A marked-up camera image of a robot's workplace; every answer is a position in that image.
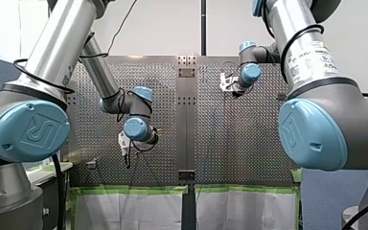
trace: logo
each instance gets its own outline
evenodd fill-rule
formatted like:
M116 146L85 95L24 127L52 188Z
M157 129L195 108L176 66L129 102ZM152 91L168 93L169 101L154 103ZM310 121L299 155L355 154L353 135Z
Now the logo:
M285 143L290 152L298 151L303 142L299 128L294 121L294 118L288 117L281 125L281 132Z
M22 135L22 143L49 150L55 142L61 123L42 114L34 114Z

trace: robot end effector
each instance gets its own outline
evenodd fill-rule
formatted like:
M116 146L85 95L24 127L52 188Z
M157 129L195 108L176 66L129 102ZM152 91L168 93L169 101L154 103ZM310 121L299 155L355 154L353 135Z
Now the robot end effector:
M239 51L240 76L231 78L230 81L222 79L222 82L228 81L226 85L221 85L222 89L230 89L234 98L238 98L245 94L253 84L259 80L262 69L260 63L279 63L280 56L276 47L276 43L270 46L256 46L254 41L245 41L240 46Z

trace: green tape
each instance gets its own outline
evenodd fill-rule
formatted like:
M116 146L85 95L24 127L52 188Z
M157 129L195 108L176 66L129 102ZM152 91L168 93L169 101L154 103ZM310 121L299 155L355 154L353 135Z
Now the green tape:
M251 185L197 185L196 192L206 194L210 193L228 193L231 191L278 194L278 195L296 195L295 198L295 224L298 230L299 212L300 212L300 187L266 187ZM166 187L130 187L127 185L100 185L98 187L78 187L71 188L70 201L67 207L71 212L71 229L76 228L76 210L77 199L79 196L89 195L142 195L142 196L160 196L160 195L182 195L188 193L187 186L166 186Z
M68 166L68 165L71 165L71 163L60 163L61 167L65 167L65 166ZM45 167L43 167L43 170L44 171L50 171L50 172L54 172L56 169L55 169L55 166L53 164L50 164L50 165L47 165Z
M291 170L292 178L295 183L301 183L301 180L303 178L303 170L302 169L295 169Z
M252 185L198 185L195 188L196 192L206 194L211 193L228 193L231 191L249 192L260 194L280 194L293 195L297 194L299 187L266 187L266 186L252 186Z

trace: vertical metal post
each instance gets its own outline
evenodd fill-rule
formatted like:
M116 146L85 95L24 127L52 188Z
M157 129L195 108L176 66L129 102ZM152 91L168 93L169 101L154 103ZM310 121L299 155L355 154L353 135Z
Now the vertical metal post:
M181 210L181 229L196 230L196 172L195 172L195 138L196 138L196 57L180 57L178 61L178 82L185 83L185 87L180 89L181 97L178 98L178 107L185 114L186 132L180 139L185 139L183 149L185 150L185 164L179 164L179 181L182 185L188 186L188 193L183 195Z
M201 55L207 55L207 0L201 0Z
M183 195L181 230L196 230L196 186L188 184L188 193Z

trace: robotic arm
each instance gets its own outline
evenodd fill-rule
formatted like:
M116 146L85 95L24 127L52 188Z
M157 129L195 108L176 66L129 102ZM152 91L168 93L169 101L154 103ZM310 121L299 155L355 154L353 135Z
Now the robotic arm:
M86 40L93 21L104 14L107 3L58 1L28 60L27 71L18 80L7 82L0 91L0 159L43 160L66 141L70 125L64 112L64 89L80 54L100 53L95 37ZM152 91L146 87L128 92L119 88L103 57L82 61L102 97L102 110L129 114L125 135L133 141L155 144L157 133L150 126Z
M322 36L324 28L316 24L339 3L255 0L254 14L273 30L290 90L278 118L287 155L308 169L368 170L368 94L339 73ZM359 213L343 229L362 216L358 229L368 230L368 190Z
M104 15L109 2L58 1L27 65L15 63L21 76L5 83L0 91L0 229L43 228L42 191L31 187L22 165L16 163L55 156L67 140L70 124L64 94L73 92L66 86L79 57L102 97L102 111L129 115L125 137L133 142L157 143L157 131L150 125L151 89L119 88L104 58L97 56L100 49L95 38L87 39L94 20ZM62 219L58 219L61 228Z

